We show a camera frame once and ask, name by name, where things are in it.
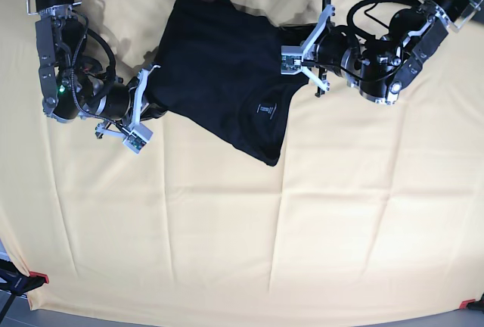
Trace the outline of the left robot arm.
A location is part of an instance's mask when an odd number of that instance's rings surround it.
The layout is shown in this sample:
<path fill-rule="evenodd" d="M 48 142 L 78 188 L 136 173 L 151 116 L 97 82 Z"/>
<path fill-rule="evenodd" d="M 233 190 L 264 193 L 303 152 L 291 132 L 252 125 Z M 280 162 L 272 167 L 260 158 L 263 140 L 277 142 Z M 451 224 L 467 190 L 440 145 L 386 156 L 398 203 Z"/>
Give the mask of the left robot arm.
<path fill-rule="evenodd" d="M 380 4 L 403 5 L 386 24 L 386 33 L 376 36 L 355 22 L 358 11 L 368 14 Z M 459 30 L 482 7 L 483 0 L 362 0 L 346 15 L 346 24 L 336 26 L 329 5 L 304 41 L 297 63 L 304 74 L 317 68 L 320 92 L 329 89 L 327 72 L 347 80 L 365 99 L 376 104 L 395 104 L 436 53 L 450 30 Z"/>

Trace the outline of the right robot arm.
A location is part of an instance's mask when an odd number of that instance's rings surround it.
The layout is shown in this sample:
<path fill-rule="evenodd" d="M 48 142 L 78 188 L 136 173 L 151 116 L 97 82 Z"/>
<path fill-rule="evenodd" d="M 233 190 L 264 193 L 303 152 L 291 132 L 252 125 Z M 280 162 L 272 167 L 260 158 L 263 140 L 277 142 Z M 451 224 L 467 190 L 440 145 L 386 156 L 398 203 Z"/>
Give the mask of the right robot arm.
<path fill-rule="evenodd" d="M 59 123 L 97 119 L 98 139 L 113 136 L 135 153 L 151 140 L 144 122 L 164 112 L 145 95 L 156 70 L 141 69 L 128 83 L 116 74 L 116 58 L 107 42 L 75 11 L 82 0 L 26 0 L 36 22 L 39 81 L 45 116 Z"/>

